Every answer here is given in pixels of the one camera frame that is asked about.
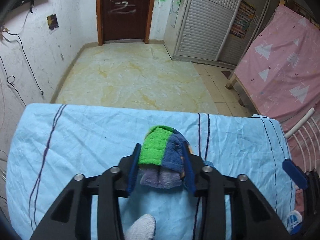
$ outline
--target green fabric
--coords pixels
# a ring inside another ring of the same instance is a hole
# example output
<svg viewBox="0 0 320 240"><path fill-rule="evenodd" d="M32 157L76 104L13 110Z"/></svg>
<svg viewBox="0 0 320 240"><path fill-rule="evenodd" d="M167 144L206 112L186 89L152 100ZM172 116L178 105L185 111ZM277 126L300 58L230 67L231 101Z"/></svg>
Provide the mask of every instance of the green fabric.
<svg viewBox="0 0 320 240"><path fill-rule="evenodd" d="M164 125L151 127L141 148L139 164L160 166L172 131L172 127Z"/></svg>

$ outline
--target fuzzy white sock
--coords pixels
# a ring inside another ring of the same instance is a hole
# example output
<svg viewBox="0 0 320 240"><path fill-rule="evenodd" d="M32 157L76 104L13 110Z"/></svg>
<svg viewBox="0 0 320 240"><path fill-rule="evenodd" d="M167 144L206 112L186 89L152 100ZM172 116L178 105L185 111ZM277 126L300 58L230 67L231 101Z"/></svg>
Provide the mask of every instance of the fuzzy white sock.
<svg viewBox="0 0 320 240"><path fill-rule="evenodd" d="M125 240L152 240L156 230L156 220L150 214L141 216L125 234Z"/></svg>

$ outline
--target wooden leg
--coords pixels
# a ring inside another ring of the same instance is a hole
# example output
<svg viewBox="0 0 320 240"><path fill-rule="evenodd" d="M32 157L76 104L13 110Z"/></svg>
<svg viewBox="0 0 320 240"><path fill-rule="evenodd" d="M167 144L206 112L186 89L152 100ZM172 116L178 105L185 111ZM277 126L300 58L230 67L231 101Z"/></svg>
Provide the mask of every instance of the wooden leg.
<svg viewBox="0 0 320 240"><path fill-rule="evenodd" d="M226 84L226 89L233 89L233 86L237 82L236 75L233 73L228 83Z"/></svg>

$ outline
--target louvered wardrobe door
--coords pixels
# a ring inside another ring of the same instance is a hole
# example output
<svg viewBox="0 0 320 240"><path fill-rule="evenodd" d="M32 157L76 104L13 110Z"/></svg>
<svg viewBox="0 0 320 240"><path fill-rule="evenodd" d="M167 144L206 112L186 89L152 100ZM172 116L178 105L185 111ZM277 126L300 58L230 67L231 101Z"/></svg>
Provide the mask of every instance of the louvered wardrobe door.
<svg viewBox="0 0 320 240"><path fill-rule="evenodd" d="M215 60L238 0L191 0L178 55Z"/></svg>

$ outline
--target door threshold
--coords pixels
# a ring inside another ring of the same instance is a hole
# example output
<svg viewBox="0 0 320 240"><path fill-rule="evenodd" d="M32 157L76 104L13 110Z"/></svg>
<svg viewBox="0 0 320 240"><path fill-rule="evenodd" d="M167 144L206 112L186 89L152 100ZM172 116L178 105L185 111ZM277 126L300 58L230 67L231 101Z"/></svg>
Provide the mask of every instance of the door threshold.
<svg viewBox="0 0 320 240"><path fill-rule="evenodd" d="M143 39L124 39L124 40L104 41L105 44L109 44L109 43L125 43L125 42L143 42Z"/></svg>

